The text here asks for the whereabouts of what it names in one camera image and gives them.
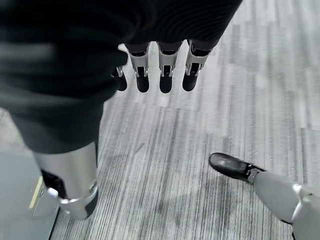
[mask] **robotic finger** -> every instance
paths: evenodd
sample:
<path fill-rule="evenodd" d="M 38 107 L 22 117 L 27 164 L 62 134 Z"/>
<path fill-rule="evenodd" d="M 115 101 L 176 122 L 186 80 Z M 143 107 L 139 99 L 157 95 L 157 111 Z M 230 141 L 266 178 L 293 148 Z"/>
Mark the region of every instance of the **robotic finger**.
<path fill-rule="evenodd" d="M 21 116 L 10 113 L 32 150 L 47 193 L 74 219 L 90 217 L 98 202 L 97 166 L 102 104 L 84 111 Z"/>
<path fill-rule="evenodd" d="M 174 74 L 174 69 L 176 67 L 176 62 L 178 58 L 178 53 L 182 41 L 174 43 L 157 42 L 158 45 L 158 55 L 159 55 L 159 69 L 160 69 L 160 83 L 159 87 L 161 92 L 167 94 L 172 88 L 172 77 Z"/>
<path fill-rule="evenodd" d="M 304 185 L 223 153 L 210 155 L 213 169 L 253 185 L 260 200 L 281 221 L 292 225 L 295 240 L 320 236 L 320 197 Z"/>
<path fill-rule="evenodd" d="M 136 76 L 137 88 L 142 93 L 149 90 L 149 46 L 150 42 L 143 44 L 125 44 Z"/>
<path fill-rule="evenodd" d="M 192 91 L 197 83 L 200 71 L 204 68 L 208 56 L 217 45 L 218 40 L 200 41 L 189 39 L 189 50 L 185 62 L 185 73 L 182 87 L 185 91 Z"/>

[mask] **striped carpet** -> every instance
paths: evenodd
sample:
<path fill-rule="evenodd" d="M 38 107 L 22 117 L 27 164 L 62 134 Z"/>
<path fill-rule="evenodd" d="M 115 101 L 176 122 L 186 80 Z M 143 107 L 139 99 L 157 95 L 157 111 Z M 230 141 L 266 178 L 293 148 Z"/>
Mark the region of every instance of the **striped carpet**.
<path fill-rule="evenodd" d="M 129 62 L 128 89 L 101 122 L 96 211 L 86 221 L 60 214 L 52 239 L 291 240 L 251 186 L 213 171 L 208 156 L 320 184 L 319 11 L 317 0 L 244 0 L 192 92 L 182 89 L 186 42 L 169 94 L 159 90 L 155 43 L 147 93 Z M 1 142 L 17 149 L 1 114 Z"/>

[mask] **robotic hand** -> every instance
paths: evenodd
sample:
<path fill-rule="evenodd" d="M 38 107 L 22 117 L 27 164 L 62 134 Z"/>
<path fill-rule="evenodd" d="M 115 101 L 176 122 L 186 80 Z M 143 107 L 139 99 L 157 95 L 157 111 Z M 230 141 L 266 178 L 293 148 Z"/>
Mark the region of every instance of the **robotic hand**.
<path fill-rule="evenodd" d="M 295 240 L 319 239 L 320 197 L 307 186 L 223 153 L 211 154 L 209 164 L 223 175 L 253 185 L 272 214 L 292 225 Z"/>
<path fill-rule="evenodd" d="M 217 45 L 217 40 L 202 41 L 188 39 L 189 50 L 185 62 L 185 74 L 182 87 L 185 91 L 192 91 L 197 83 L 200 71 L 205 66 L 208 56 Z M 173 43 L 157 41 L 160 81 L 159 87 L 162 93 L 167 94 L 172 88 L 172 78 L 178 53 L 182 41 Z M 136 85 L 140 92 L 145 93 L 149 89 L 149 46 L 150 42 L 143 44 L 125 44 L 131 59 L 132 67 L 136 76 Z M 117 66 L 112 76 L 119 82 L 119 91 L 127 89 L 128 83 L 121 66 Z"/>

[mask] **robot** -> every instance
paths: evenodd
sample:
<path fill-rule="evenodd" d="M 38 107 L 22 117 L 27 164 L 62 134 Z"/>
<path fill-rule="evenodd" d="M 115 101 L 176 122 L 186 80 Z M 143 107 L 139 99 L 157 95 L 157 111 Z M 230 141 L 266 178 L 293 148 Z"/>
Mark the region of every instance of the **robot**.
<path fill-rule="evenodd" d="M 159 88 L 169 93 L 181 43 L 188 40 L 182 87 L 192 91 L 210 52 L 241 2 L 5 0 L 1 3 L 0 29 L 4 34 L 0 34 L 0 107 L 9 112 L 25 145 L 33 152 L 48 193 L 58 199 L 66 213 L 85 220 L 96 207 L 103 105 L 117 90 L 127 88 L 122 66 L 128 55 L 137 88 L 145 93 L 149 89 L 149 45 L 157 42 Z M 128 55 L 118 49 L 120 44 L 125 44 Z M 258 184 L 259 179 L 271 173 L 258 167 L 250 173 L 254 171 L 258 171 L 256 176 L 249 174 L 248 179 L 252 179 L 258 191 L 258 186 L 263 185 L 261 181 Z M 316 208 L 314 203 L 319 200 L 314 195 L 304 198 L 312 203 L 310 208 Z M 293 224 L 297 240 L 315 239 L 305 229 L 312 233 L 317 230 L 316 225 L 302 223 L 307 223 L 304 215 L 309 211 L 307 200 L 300 204 L 297 217 L 291 219 L 287 212 L 279 215 Z M 319 216 L 311 213 L 309 216 L 319 223 Z"/>
<path fill-rule="evenodd" d="M 252 185 L 272 214 L 292 225 L 294 240 L 319 239 L 320 197 L 309 187 L 219 152 L 210 155 L 209 165 L 227 177 Z"/>

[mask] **black fabric covering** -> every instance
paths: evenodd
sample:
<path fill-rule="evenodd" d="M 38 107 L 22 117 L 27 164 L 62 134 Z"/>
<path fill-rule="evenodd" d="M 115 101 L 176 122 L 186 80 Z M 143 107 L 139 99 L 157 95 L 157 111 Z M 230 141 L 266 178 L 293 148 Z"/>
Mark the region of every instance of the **black fabric covering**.
<path fill-rule="evenodd" d="M 33 151 L 63 153 L 98 138 L 121 43 L 219 40 L 241 0 L 4 0 L 0 107 Z"/>

